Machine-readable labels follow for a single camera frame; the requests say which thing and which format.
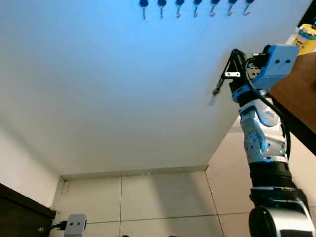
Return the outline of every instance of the dark wooden furniture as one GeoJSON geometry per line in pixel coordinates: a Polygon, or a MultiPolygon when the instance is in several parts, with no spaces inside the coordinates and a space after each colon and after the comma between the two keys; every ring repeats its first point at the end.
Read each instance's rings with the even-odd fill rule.
{"type": "Polygon", "coordinates": [[[45,230],[50,227],[55,214],[55,211],[0,184],[0,237],[37,237],[40,234],[38,227],[45,230]]]}
{"type": "Polygon", "coordinates": [[[316,155],[316,53],[298,56],[290,75],[269,94],[291,132],[316,155]]]}

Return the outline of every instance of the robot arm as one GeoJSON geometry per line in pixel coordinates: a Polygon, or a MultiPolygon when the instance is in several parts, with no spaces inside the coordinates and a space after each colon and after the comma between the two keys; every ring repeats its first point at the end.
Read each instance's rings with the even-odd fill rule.
{"type": "Polygon", "coordinates": [[[252,237],[315,237],[315,229],[303,191],[292,181],[288,166],[290,137],[280,112],[265,94],[287,76],[299,49],[266,46],[263,53],[245,59],[234,49],[214,95],[225,79],[232,79],[233,101],[240,104],[255,208],[249,215],[252,237]]]}

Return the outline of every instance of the yellow can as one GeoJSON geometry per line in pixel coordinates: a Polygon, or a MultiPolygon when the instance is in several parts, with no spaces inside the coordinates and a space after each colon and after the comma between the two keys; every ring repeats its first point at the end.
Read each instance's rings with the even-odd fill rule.
{"type": "Polygon", "coordinates": [[[316,48],[316,29],[310,24],[301,25],[293,45],[300,46],[298,55],[312,53],[316,48]]]}

